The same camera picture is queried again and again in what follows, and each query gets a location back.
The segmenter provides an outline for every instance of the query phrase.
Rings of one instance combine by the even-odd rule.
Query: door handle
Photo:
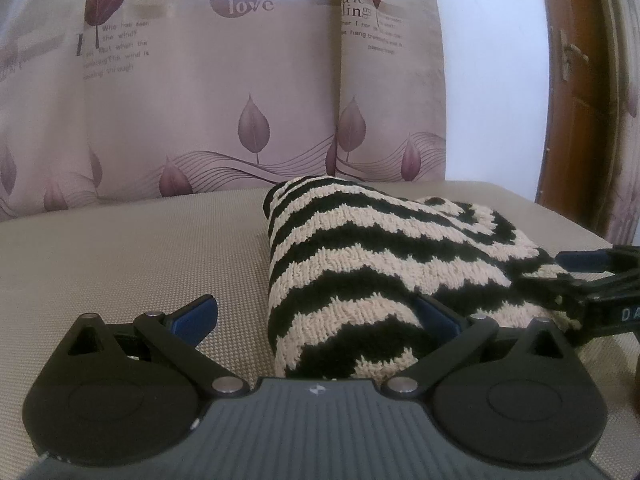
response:
[[[560,30],[560,45],[562,47],[562,80],[569,81],[569,76],[571,75],[571,58],[569,54],[580,57],[585,63],[589,62],[589,56],[581,51],[577,45],[569,42],[565,30]]]

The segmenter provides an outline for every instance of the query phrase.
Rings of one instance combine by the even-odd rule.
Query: woven textured surface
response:
[[[552,254],[606,243],[544,208],[488,184],[377,186],[398,196],[444,196],[485,204]],[[253,382],[273,373],[266,337],[269,247],[266,190],[199,194],[82,209],[0,224],[0,478],[35,458],[22,427],[22,400],[78,314],[129,322],[213,294],[220,321],[200,346]],[[595,461],[615,479],[640,470],[640,418],[630,407],[638,344],[597,340],[582,351],[603,391],[610,421]]]

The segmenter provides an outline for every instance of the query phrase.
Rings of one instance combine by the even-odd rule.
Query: folded garment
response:
[[[526,298],[520,276],[562,267],[497,212],[443,198],[395,198],[330,176],[273,187],[264,200],[271,264],[268,337],[278,376],[378,382],[436,348],[416,292],[501,326],[564,313]]]

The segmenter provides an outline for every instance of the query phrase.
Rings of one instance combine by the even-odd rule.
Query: white wall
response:
[[[447,85],[447,179],[533,200],[546,133],[544,0],[438,0]]]

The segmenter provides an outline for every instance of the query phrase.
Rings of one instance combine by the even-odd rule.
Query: striped fabric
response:
[[[521,275],[564,273],[491,209],[443,198],[395,198],[339,178],[301,177],[264,200],[271,265],[268,336],[276,374],[383,381],[435,348],[415,293],[501,326],[536,316]]]

